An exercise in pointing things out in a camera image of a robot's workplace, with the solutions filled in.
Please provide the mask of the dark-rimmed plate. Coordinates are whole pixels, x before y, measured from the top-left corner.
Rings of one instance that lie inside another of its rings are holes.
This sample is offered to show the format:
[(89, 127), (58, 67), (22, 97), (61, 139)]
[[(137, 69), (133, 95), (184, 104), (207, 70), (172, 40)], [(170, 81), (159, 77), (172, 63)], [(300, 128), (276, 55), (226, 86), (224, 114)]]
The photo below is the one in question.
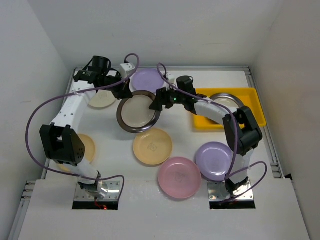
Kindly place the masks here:
[(230, 109), (231, 111), (235, 111), (238, 108), (241, 108), (244, 106), (244, 103), (235, 95), (232, 95), (230, 93), (216, 93), (209, 97), (213, 102), (223, 105)]
[(161, 112), (149, 109), (156, 96), (149, 91), (138, 90), (132, 98), (122, 99), (118, 105), (116, 119), (128, 133), (142, 133), (151, 129), (159, 120)]

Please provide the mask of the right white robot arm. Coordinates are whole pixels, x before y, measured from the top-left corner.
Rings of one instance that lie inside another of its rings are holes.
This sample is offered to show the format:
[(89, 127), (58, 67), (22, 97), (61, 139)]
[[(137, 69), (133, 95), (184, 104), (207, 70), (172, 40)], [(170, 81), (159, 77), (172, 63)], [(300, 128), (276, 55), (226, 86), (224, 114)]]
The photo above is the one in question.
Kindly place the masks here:
[(160, 77), (169, 87), (156, 91), (155, 100), (149, 109), (161, 112), (163, 108), (170, 109), (173, 105), (180, 104), (188, 112), (223, 126), (227, 144), (233, 152), (230, 167), (224, 177), (225, 188), (232, 195), (248, 182), (251, 156), (263, 138), (251, 109), (247, 106), (231, 109), (205, 95), (197, 94), (191, 76), (179, 77), (177, 85), (170, 83), (163, 75)]

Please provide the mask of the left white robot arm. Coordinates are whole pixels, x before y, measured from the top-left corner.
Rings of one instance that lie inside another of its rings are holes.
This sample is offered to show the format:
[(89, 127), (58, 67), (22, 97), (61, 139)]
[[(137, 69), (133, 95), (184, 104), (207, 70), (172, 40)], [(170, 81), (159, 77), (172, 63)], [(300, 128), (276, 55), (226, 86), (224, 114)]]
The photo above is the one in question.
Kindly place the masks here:
[(93, 56), (90, 62), (73, 77), (70, 96), (66, 98), (60, 113), (49, 125), (42, 125), (40, 137), (45, 155), (56, 164), (63, 165), (69, 173), (77, 175), (81, 189), (91, 195), (102, 193), (101, 174), (85, 157), (86, 148), (78, 135), (78, 128), (85, 109), (99, 88), (104, 88), (118, 98), (130, 98), (130, 77), (135, 66), (124, 61), (116, 71), (111, 61), (102, 56)]

